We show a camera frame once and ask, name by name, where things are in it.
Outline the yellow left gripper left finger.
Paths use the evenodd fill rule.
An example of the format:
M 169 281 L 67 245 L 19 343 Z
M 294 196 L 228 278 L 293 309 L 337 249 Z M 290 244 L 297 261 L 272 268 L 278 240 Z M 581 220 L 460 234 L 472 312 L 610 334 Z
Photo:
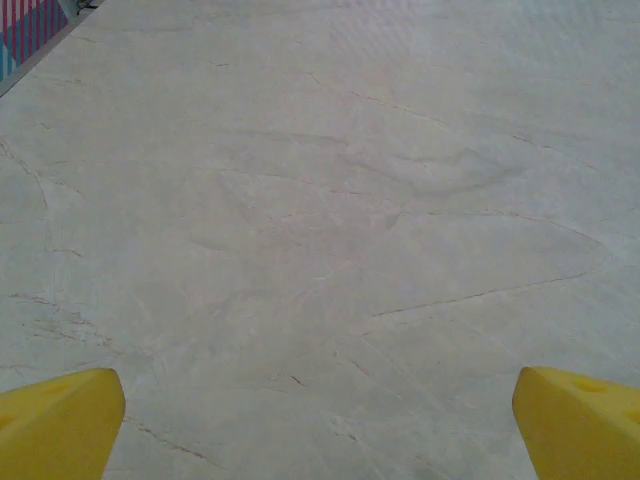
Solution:
M 3 479 L 100 479 L 126 402 L 118 374 L 96 368 L 1 394 Z

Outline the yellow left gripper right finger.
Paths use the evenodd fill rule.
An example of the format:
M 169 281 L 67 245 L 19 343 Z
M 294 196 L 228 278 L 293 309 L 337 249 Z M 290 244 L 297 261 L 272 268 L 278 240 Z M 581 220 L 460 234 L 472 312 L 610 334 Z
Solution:
M 639 478 L 638 389 L 525 367 L 512 410 L 538 478 Z

